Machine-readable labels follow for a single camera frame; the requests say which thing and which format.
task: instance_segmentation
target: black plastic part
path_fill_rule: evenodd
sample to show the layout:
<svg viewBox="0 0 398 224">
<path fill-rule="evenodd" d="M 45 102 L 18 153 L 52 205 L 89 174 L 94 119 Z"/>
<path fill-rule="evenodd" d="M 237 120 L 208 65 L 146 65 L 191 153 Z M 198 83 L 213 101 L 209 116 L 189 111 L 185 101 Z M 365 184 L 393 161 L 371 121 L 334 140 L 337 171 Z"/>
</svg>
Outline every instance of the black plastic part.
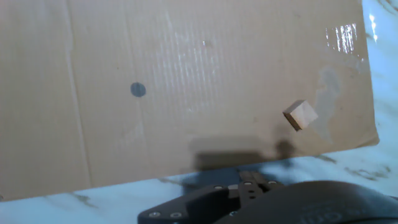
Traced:
<svg viewBox="0 0 398 224">
<path fill-rule="evenodd" d="M 239 210 L 228 224 L 395 223 L 398 201 L 365 187 L 334 181 L 271 190 Z"/>
<path fill-rule="evenodd" d="M 262 195 L 263 191 L 258 186 L 257 180 L 253 177 L 252 172 L 243 171 L 240 172 L 239 175 L 242 179 L 242 182 L 238 185 L 238 192 L 241 208 L 243 208 L 250 204 L 258 196 Z"/>
<path fill-rule="evenodd" d="M 138 224 L 161 223 L 214 223 L 231 211 L 239 208 L 239 198 L 229 197 L 227 187 L 222 189 L 216 186 L 205 187 L 191 194 L 176 198 L 157 207 L 139 214 Z M 160 213 L 158 217 L 151 217 L 151 213 Z M 174 218 L 170 215 L 181 213 L 181 217 Z"/>
<path fill-rule="evenodd" d="M 197 190 L 142 212 L 138 224 L 398 224 L 398 200 L 359 185 L 315 181 L 283 186 L 257 172 L 239 174 L 238 189 Z"/>
</svg>

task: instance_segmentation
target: dark spot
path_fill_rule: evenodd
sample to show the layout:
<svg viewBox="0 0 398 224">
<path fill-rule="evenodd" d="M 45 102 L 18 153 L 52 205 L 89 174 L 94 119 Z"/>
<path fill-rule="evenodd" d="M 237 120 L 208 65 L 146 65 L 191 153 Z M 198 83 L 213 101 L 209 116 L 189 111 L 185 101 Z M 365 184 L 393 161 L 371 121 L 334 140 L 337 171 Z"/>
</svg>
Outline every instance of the dark spot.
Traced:
<svg viewBox="0 0 398 224">
<path fill-rule="evenodd" d="M 366 38 L 373 39 L 373 35 L 366 33 Z"/>
<path fill-rule="evenodd" d="M 196 186 L 196 185 L 181 183 L 181 182 L 178 182 L 178 181 L 175 181 L 175 180 L 170 180 L 170 179 L 164 178 L 164 177 L 163 177 L 163 178 L 158 178 L 158 180 L 159 180 L 160 182 L 162 182 L 162 183 L 176 184 L 176 185 L 179 185 L 179 186 L 181 186 L 181 187 L 188 188 L 188 189 L 199 189 L 199 187 Z"/>
<path fill-rule="evenodd" d="M 81 203 L 83 203 L 84 205 L 86 205 L 87 207 L 91 207 L 91 208 L 98 208 L 97 206 L 89 203 L 89 197 L 84 196 L 84 195 L 78 195 L 75 192 L 69 193 L 70 195 L 72 195 L 73 197 L 75 197 L 77 200 L 79 200 Z"/>
<path fill-rule="evenodd" d="M 294 15 L 296 18 L 300 18 L 300 17 L 301 17 L 300 14 L 297 13 L 297 12 L 295 12 L 295 11 L 293 11 L 293 15 Z"/>
<path fill-rule="evenodd" d="M 321 159 L 321 160 L 323 160 L 323 161 L 332 162 L 332 163 L 334 163 L 334 164 L 337 164 L 337 161 L 336 161 L 335 159 L 332 159 L 332 158 L 330 158 L 330 157 L 328 157 L 328 156 L 319 155 L 319 156 L 313 156 L 313 157 L 314 157 L 314 158 L 317 158 L 317 159 Z"/>
<path fill-rule="evenodd" d="M 130 87 L 131 94 L 136 97 L 142 97 L 147 93 L 145 86 L 141 83 L 133 83 Z"/>
</svg>

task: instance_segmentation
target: table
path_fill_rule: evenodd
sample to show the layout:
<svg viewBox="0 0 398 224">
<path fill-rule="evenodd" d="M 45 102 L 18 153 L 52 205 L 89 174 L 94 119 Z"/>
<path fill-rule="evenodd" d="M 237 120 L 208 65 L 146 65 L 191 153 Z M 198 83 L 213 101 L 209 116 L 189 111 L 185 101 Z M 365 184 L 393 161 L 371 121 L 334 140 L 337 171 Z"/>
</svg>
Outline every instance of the table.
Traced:
<svg viewBox="0 0 398 224">
<path fill-rule="evenodd" d="M 0 223 L 136 223 L 148 208 L 210 184 L 237 184 L 240 170 L 293 184 L 339 180 L 398 197 L 398 0 L 363 0 L 377 146 L 0 203 Z"/>
</svg>

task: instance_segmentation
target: wet stain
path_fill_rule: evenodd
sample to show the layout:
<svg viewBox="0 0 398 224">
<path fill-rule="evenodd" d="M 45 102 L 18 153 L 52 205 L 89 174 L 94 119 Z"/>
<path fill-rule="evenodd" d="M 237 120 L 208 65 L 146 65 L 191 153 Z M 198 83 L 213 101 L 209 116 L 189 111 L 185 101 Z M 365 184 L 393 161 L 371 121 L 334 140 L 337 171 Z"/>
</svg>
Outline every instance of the wet stain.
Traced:
<svg viewBox="0 0 398 224">
<path fill-rule="evenodd" d="M 321 159 L 321 160 L 326 161 L 326 162 L 331 162 L 333 164 L 337 164 L 337 160 L 332 159 L 332 158 L 330 158 L 328 156 L 319 155 L 319 156 L 313 156 L 313 157 L 317 158 L 317 159 Z"/>
<path fill-rule="evenodd" d="M 364 169 L 351 170 L 348 167 L 345 167 L 344 170 L 347 171 L 347 173 L 349 173 L 351 175 L 354 175 L 357 177 L 362 177 L 362 178 L 365 178 L 365 179 L 371 180 L 371 181 L 377 181 L 380 178 L 386 179 L 386 178 L 388 178 L 388 175 L 386 174 L 386 172 L 387 173 L 391 172 L 390 168 L 387 166 L 385 167 L 385 170 L 378 170 L 375 172 L 370 172 L 370 171 L 367 171 Z"/>
<path fill-rule="evenodd" d="M 77 200 L 79 200 L 79 202 L 83 203 L 83 204 L 86 205 L 87 207 L 90 207 L 90 208 L 98 208 L 97 206 L 95 206 L 95 205 L 93 205 L 92 203 L 89 203 L 89 202 L 88 202 L 90 198 L 87 197 L 87 196 L 78 195 L 78 194 L 76 194 L 75 192 L 71 192 L 71 193 L 68 193 L 68 194 L 70 194 L 71 196 L 75 197 Z"/>
<path fill-rule="evenodd" d="M 194 185 L 194 184 L 181 183 L 181 182 L 179 182 L 179 181 L 170 180 L 170 179 L 164 178 L 164 177 L 163 177 L 163 178 L 158 178 L 158 180 L 159 180 L 160 182 L 162 182 L 162 183 L 175 184 L 175 185 L 179 185 L 179 186 L 181 186 L 181 187 L 185 187 L 185 188 L 188 188 L 188 189 L 199 189 L 199 187 L 196 186 L 196 185 Z"/>
<path fill-rule="evenodd" d="M 328 122 L 335 111 L 335 100 L 339 97 L 341 84 L 336 71 L 331 67 L 325 67 L 320 72 L 319 86 L 324 88 L 317 89 L 314 110 L 318 118 L 310 126 L 324 140 L 333 144 L 329 132 Z"/>
</svg>

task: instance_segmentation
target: brown cardboard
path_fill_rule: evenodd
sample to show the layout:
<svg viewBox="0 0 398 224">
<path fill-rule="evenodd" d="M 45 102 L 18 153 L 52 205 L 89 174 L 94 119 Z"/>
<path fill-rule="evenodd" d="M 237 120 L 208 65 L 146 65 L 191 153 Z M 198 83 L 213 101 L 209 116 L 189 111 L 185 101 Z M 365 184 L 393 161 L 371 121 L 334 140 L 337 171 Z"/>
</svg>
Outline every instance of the brown cardboard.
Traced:
<svg viewBox="0 0 398 224">
<path fill-rule="evenodd" d="M 357 0 L 0 2 L 6 200 L 377 142 Z"/>
</svg>

